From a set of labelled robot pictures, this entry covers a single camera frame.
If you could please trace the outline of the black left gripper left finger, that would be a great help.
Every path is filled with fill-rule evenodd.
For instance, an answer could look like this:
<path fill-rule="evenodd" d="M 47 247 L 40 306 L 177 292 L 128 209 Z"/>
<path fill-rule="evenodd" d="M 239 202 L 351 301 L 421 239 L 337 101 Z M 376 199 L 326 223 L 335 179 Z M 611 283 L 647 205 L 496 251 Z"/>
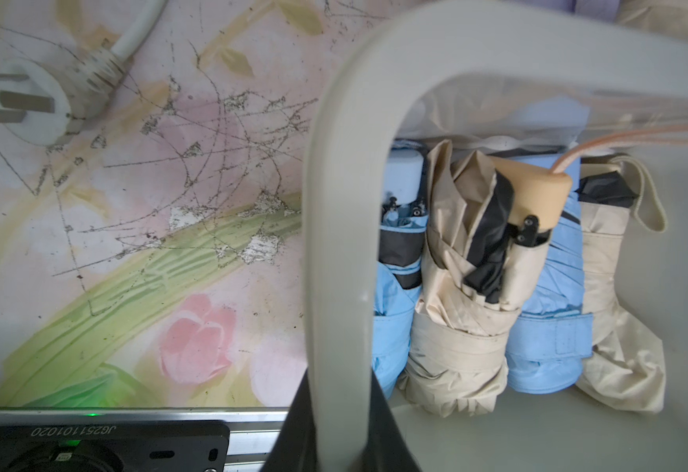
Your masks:
<path fill-rule="evenodd" d="M 316 429 L 308 373 L 289 408 L 276 442 L 261 472 L 316 472 Z"/>

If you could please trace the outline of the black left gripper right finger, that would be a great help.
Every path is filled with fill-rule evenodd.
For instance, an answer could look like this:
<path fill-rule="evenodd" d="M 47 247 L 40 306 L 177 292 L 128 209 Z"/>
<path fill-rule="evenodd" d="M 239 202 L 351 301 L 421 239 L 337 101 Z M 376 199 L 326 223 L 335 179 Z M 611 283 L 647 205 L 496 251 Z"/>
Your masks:
<path fill-rule="evenodd" d="M 420 472 L 420 466 L 405 443 L 387 399 L 371 374 L 369 428 L 363 452 L 365 472 Z"/>

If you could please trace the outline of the small light blue umbrella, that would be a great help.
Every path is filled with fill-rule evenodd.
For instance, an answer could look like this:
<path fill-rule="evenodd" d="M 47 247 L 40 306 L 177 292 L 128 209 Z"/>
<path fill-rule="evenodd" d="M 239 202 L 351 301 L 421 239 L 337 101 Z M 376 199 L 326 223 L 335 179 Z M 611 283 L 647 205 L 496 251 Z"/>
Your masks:
<path fill-rule="evenodd" d="M 552 230 L 538 284 L 511 328 L 507 383 L 518 393 L 548 395 L 574 385 L 593 353 L 594 316 L 584 310 L 584 236 L 578 201 L 581 163 L 566 174 L 573 186 Z"/>

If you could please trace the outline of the beige umbrella wooden handle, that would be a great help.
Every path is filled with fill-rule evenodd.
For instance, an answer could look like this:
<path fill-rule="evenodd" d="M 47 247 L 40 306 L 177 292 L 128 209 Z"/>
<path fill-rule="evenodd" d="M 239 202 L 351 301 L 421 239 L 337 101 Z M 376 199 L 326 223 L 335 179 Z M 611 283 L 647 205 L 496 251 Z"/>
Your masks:
<path fill-rule="evenodd" d="M 430 220 L 406 373 L 406 397 L 439 416 L 495 408 L 508 378 L 511 328 L 533 295 L 572 179 L 594 149 L 682 145 L 688 126 L 619 132 L 539 167 L 474 151 L 454 159 L 443 140 L 428 153 Z"/>

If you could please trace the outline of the white plastic storage box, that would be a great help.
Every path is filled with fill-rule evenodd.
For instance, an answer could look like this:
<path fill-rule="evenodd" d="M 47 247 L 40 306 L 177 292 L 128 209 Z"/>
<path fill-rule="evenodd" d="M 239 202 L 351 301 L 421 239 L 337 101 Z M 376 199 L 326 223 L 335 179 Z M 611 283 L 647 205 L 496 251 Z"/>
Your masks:
<path fill-rule="evenodd" d="M 688 42 L 500 1 L 376 28 L 304 156 L 308 371 L 266 468 L 688 471 Z"/>

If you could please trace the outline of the lavender folded umbrella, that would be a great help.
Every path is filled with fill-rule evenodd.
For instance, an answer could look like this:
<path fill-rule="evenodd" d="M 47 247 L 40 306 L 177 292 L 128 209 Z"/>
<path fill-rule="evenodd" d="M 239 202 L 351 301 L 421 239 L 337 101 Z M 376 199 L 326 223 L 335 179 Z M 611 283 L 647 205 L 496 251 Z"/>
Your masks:
<path fill-rule="evenodd" d="M 607 23 L 615 21 L 619 0 L 518 0 L 519 4 Z"/>

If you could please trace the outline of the beige umbrella right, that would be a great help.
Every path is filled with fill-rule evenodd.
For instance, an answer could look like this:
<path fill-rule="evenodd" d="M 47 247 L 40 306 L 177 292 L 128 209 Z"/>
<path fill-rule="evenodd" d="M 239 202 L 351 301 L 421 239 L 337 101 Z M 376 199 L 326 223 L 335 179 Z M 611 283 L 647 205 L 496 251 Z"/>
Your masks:
<path fill-rule="evenodd" d="M 615 23 L 688 41 L 688 0 L 624 0 Z"/>

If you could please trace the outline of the aluminium rail with mounts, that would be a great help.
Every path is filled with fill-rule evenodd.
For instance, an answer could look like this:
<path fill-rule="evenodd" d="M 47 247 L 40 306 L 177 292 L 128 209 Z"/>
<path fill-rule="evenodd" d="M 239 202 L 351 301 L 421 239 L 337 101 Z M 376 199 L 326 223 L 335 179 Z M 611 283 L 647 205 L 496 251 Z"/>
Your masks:
<path fill-rule="evenodd" d="M 0 408 L 0 471 L 258 471 L 285 408 Z"/>

